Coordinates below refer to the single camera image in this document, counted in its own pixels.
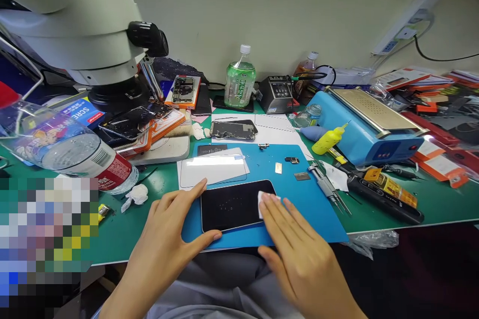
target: workbench surface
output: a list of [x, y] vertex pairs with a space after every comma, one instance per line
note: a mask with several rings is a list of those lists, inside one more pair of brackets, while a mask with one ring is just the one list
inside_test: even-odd
[[[255, 113], [264, 114], [257, 102], [254, 104]], [[240, 114], [230, 110], [216, 109], [217, 114]], [[203, 128], [209, 128], [211, 117], [202, 123]], [[313, 142], [301, 135], [304, 143], [311, 148]], [[211, 139], [196, 141], [191, 138], [190, 157], [196, 142], [209, 143]], [[333, 162], [329, 155], [318, 156], [311, 152], [315, 158]], [[0, 147], [0, 156], [8, 158], [13, 166], [7, 170], [12, 178], [20, 177], [56, 177], [57, 174], [44, 170], [32, 169], [15, 159], [4, 148]], [[110, 213], [99, 225], [99, 236], [90, 238], [90, 247], [82, 248], [81, 259], [92, 261], [94, 265], [127, 261], [143, 230], [151, 203], [155, 199], [170, 191], [178, 189], [176, 163], [152, 164], [140, 174], [140, 179], [147, 176], [156, 167], [158, 169], [143, 184], [148, 187], [148, 201], [141, 206], [132, 205], [125, 213], [120, 212], [123, 201], [111, 195], [101, 193], [100, 203], [110, 206], [115, 213]], [[455, 222], [475, 221], [479, 219], [479, 184], [469, 181], [458, 189], [452, 189], [448, 183], [438, 182], [424, 171], [419, 171], [419, 176], [425, 181], [415, 182], [401, 179], [388, 173], [404, 189], [413, 193], [418, 198], [418, 209], [424, 213], [423, 226], [438, 225]], [[347, 233], [377, 231], [383, 229], [406, 228], [410, 225], [399, 222], [388, 214], [369, 204], [368, 201], [355, 195], [361, 204], [347, 195], [341, 197], [353, 213], [352, 217], [339, 214], [339, 219]]]

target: white cloth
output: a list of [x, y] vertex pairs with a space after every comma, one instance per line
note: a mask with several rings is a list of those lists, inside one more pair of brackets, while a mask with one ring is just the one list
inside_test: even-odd
[[143, 204], [148, 199], [148, 188], [144, 184], [139, 184], [133, 186], [131, 191], [129, 191], [126, 196], [127, 200], [121, 206], [121, 212], [125, 212], [130, 208], [131, 202], [134, 201], [135, 204]]

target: green drink bottle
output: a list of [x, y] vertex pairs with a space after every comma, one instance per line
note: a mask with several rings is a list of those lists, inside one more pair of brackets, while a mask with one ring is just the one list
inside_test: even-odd
[[233, 108], [243, 108], [249, 103], [256, 69], [249, 61], [251, 46], [241, 45], [241, 59], [233, 61], [227, 69], [225, 85], [225, 105]]

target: finger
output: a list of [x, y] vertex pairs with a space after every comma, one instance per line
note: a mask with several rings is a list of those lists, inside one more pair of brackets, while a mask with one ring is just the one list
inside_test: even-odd
[[269, 235], [271, 236], [271, 239], [273, 240], [274, 244], [276, 245], [276, 248], [281, 253], [281, 255], [285, 257], [292, 251], [292, 247], [284, 236], [283, 232], [281, 232], [281, 229], [278, 227], [278, 224], [271, 216], [271, 213], [265, 203], [267, 201], [271, 201], [269, 195], [263, 194], [263, 196], [261, 197], [261, 202], [259, 203], [259, 210], [263, 215], [264, 224], [266, 226], [266, 229], [268, 230]]
[[203, 178], [196, 186], [189, 191], [182, 192], [181, 200], [173, 201], [170, 208], [174, 211], [179, 211], [184, 219], [190, 210], [193, 201], [198, 198], [206, 190], [206, 182], [208, 180]]
[[286, 210], [284, 205], [281, 203], [280, 199], [275, 198], [273, 200], [273, 203], [276, 205], [278, 208], [279, 212], [282, 214], [283, 218], [286, 220], [286, 222], [289, 224], [291, 227], [293, 233], [296, 235], [297, 239], [294, 239], [293, 236], [291, 237], [292, 240], [300, 240], [303, 241], [306, 238], [309, 238], [309, 236], [304, 232], [304, 230], [299, 226], [298, 222], [291, 216], [291, 214]]
[[176, 196], [180, 194], [180, 191], [173, 191], [173, 192], [168, 192], [161, 197], [160, 205], [158, 209], [160, 210], [161, 213], [166, 211], [168, 207], [170, 206], [171, 202], [176, 198]]
[[288, 274], [279, 255], [271, 248], [265, 246], [259, 247], [258, 253], [264, 258], [264, 260], [266, 260], [268, 267], [274, 275], [276, 275], [284, 296], [294, 305], [297, 301], [297, 297], [291, 283], [289, 282]]
[[158, 206], [160, 205], [160, 202], [161, 201], [157, 199], [156, 201], [153, 201], [151, 203], [150, 211], [148, 212], [148, 218], [146, 219], [147, 222], [155, 215], [156, 211], [158, 210]]
[[279, 199], [276, 195], [271, 194], [270, 200], [265, 201], [265, 204], [269, 212], [271, 213], [271, 216], [273, 217], [274, 221], [277, 223], [279, 229], [281, 230], [281, 232], [283, 232], [291, 247], [294, 248], [295, 245], [298, 245], [300, 239], [279, 211], [279, 206], [281, 206], [280, 201], [281, 199]]
[[304, 230], [304, 232], [310, 236], [312, 239], [317, 239], [318, 237], [321, 237], [313, 227], [308, 223], [306, 219], [299, 213], [299, 211], [296, 209], [294, 204], [291, 203], [291, 201], [287, 198], [284, 199], [284, 204], [286, 205], [286, 208], [288, 209], [289, 213], [291, 213], [291, 216], [294, 218], [294, 220], [298, 223], [298, 225]]
[[203, 249], [208, 247], [211, 243], [221, 238], [223, 234], [218, 230], [211, 230], [206, 233], [203, 233], [193, 242], [188, 243], [186, 246], [188, 248], [188, 255], [190, 260], [198, 255]]

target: white wall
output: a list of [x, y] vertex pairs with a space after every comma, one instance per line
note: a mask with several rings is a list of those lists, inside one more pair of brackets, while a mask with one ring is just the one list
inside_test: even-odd
[[[224, 82], [226, 67], [242, 43], [262, 79], [290, 73], [309, 51], [335, 67], [371, 65], [370, 50], [412, 0], [135, 0], [143, 20], [167, 35], [170, 56]], [[479, 0], [440, 0], [436, 24], [421, 38], [437, 58], [479, 52]], [[411, 45], [388, 60], [380, 73], [415, 64], [438, 72], [479, 71], [479, 57], [455, 63], [422, 60]]]

